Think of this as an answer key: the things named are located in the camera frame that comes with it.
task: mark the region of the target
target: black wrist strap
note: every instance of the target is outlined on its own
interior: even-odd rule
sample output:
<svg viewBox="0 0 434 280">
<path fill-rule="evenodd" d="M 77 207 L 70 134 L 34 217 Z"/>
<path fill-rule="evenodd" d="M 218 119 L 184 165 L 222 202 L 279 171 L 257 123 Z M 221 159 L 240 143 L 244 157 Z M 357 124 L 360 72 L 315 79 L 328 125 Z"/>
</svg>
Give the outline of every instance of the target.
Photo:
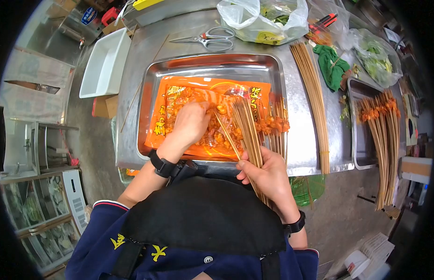
<svg viewBox="0 0 434 280">
<path fill-rule="evenodd" d="M 152 149 L 148 154 L 152 165 L 155 167 L 155 173 L 161 177 L 169 178 L 173 169 L 177 164 L 173 164 L 166 159 L 160 159 L 158 154 L 156 154 L 156 150 Z"/>
<path fill-rule="evenodd" d="M 299 232 L 306 224 L 306 214 L 301 210 L 299 210 L 299 213 L 301 214 L 301 216 L 299 217 L 299 220 L 297 222 L 282 225 L 284 227 L 285 233 L 287 233 L 288 236 L 290 236 L 290 234 L 292 233 Z"/>
</svg>

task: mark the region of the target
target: metal tray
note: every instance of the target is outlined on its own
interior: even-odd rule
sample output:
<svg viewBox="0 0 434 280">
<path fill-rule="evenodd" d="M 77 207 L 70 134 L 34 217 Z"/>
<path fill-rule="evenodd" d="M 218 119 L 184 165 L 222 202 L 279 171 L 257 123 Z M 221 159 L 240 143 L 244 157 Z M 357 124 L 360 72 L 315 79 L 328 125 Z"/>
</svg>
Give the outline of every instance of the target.
<svg viewBox="0 0 434 280">
<path fill-rule="evenodd" d="M 158 87 L 163 76 L 213 77 L 236 81 L 259 81 L 271 84 L 271 101 L 287 100 L 284 71 L 280 60 L 269 54 L 218 53 L 178 56 L 154 61 L 147 67 L 139 98 L 138 155 L 148 160 L 150 147 L 144 145 L 155 106 Z M 225 159 L 193 156 L 199 165 L 235 165 Z"/>
<path fill-rule="evenodd" d="M 375 97 L 381 93 L 376 88 L 364 81 L 353 77 L 348 79 L 349 104 L 351 107 L 353 158 L 355 168 L 359 170 L 369 169 L 377 166 L 377 154 L 374 140 L 367 124 L 360 123 L 357 118 L 358 108 L 356 103 L 365 97 Z"/>
</svg>

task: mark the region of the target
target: orange plastic bag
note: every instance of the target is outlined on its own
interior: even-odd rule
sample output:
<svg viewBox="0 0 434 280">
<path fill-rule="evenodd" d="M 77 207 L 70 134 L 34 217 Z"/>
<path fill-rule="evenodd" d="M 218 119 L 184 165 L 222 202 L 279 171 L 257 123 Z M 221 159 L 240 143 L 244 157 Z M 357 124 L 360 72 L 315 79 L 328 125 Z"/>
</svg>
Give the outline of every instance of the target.
<svg viewBox="0 0 434 280">
<path fill-rule="evenodd" d="M 177 111 L 182 105 L 192 100 L 197 102 L 209 101 L 211 108 L 218 109 L 220 113 L 226 114 L 226 112 L 229 112 L 231 99 L 235 96 L 243 96 L 250 100 L 254 120 L 264 118 L 264 112 L 266 112 L 269 103 L 270 87 L 270 84 L 262 82 L 240 82 L 208 77 L 165 76 L 160 82 L 150 130 L 144 144 L 157 149 L 163 143 L 165 136 L 173 129 Z M 231 124 L 232 121 L 229 117 L 222 121 L 236 133 L 236 128 Z M 215 131 L 215 127 L 219 126 L 216 122 L 215 116 L 212 115 L 207 133 L 198 143 L 191 145 L 185 154 L 203 157 L 226 157 L 237 160 L 234 150 L 225 141 L 225 137 Z M 242 152 L 240 142 L 237 142 L 237 149 Z"/>
</svg>

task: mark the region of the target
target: glass display refrigerator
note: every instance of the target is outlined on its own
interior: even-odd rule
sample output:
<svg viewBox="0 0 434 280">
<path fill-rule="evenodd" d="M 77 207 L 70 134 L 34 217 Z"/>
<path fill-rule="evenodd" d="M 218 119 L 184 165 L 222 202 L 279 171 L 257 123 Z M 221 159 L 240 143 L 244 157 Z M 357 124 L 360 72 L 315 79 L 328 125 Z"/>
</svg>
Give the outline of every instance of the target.
<svg viewBox="0 0 434 280">
<path fill-rule="evenodd" d="M 77 169 L 1 181 L 10 222 L 43 276 L 63 269 L 86 228 Z"/>
</svg>

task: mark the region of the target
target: white plastic tub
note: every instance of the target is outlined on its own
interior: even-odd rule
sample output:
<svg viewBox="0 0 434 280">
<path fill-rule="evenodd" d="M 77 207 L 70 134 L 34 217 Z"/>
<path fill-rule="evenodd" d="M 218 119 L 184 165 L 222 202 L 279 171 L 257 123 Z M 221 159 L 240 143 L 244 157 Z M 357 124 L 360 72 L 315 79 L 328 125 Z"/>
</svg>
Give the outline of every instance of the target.
<svg viewBox="0 0 434 280">
<path fill-rule="evenodd" d="M 80 86 L 80 98 L 119 93 L 131 39 L 122 28 L 101 38 L 92 49 Z"/>
</svg>

